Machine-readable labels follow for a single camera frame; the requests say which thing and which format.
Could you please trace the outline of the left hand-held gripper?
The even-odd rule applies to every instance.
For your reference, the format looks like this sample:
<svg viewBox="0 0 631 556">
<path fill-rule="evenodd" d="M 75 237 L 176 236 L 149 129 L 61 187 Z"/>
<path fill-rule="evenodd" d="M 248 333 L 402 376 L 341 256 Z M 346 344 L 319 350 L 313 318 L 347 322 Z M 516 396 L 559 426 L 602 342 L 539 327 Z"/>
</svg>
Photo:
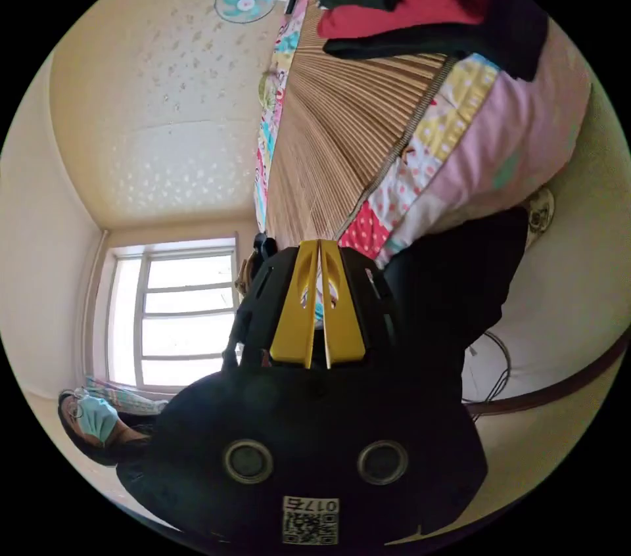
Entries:
<svg viewBox="0 0 631 556">
<path fill-rule="evenodd" d="M 274 257 L 278 252 L 276 240 L 264 232 L 259 232 L 253 242 L 254 263 L 258 266 Z"/>
</svg>

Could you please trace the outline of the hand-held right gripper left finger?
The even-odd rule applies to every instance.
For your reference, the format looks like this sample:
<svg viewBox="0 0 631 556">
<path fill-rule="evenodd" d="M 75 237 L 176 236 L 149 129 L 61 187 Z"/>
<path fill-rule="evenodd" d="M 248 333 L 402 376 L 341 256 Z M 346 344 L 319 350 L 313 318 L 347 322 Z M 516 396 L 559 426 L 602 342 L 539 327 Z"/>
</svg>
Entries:
<svg viewBox="0 0 631 556">
<path fill-rule="evenodd" d="M 275 363 L 309 368 L 312 362 L 319 241 L 300 244 L 269 349 Z"/>
</svg>

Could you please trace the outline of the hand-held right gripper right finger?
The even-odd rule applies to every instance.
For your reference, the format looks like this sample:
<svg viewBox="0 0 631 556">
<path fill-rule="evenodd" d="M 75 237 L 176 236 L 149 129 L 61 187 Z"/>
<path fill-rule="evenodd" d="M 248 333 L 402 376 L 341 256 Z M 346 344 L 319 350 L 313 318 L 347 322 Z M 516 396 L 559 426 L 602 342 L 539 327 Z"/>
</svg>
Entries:
<svg viewBox="0 0 631 556">
<path fill-rule="evenodd" d="M 340 248 L 335 241 L 321 240 L 319 253 L 327 366 L 361 362 L 365 344 Z"/>
</svg>

